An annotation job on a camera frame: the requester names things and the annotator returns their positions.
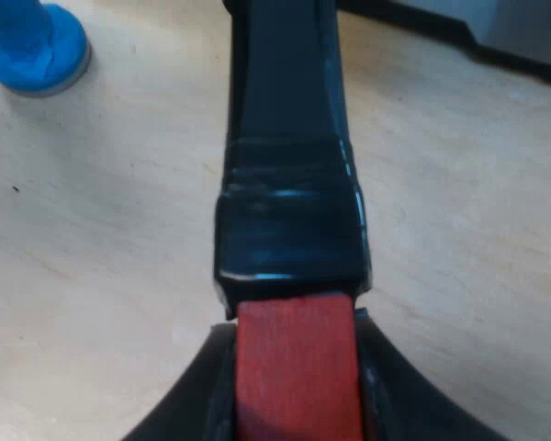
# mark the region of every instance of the blue stand base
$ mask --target blue stand base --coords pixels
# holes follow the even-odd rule
[[[24,96],[49,96],[73,84],[90,61],[90,44],[80,22],[56,5],[45,5],[51,17],[48,42],[33,53],[0,48],[0,83]]]

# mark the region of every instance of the red strip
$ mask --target red strip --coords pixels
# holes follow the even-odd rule
[[[239,441],[362,441],[352,300],[239,306]]]

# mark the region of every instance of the black plastic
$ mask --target black plastic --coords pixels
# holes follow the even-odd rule
[[[234,439],[232,417],[222,418],[234,405],[234,341],[236,326],[219,324],[187,371],[163,400],[124,441],[223,441]],[[217,390],[229,390],[226,401],[212,400]]]
[[[356,334],[365,439],[505,441],[435,388],[370,319],[356,320]]]
[[[369,289],[333,0],[240,0],[214,277],[239,302]]]

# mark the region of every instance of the light wood desk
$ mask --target light wood desk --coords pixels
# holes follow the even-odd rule
[[[223,318],[228,15],[63,4],[95,49],[85,77],[43,100],[0,87],[0,441],[119,439]],[[340,22],[375,271],[360,303],[472,413],[551,441],[551,86]]]

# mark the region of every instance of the black plastic handle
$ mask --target black plastic handle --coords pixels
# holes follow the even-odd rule
[[[370,286],[333,0],[232,2],[229,134],[214,277],[245,300]]]

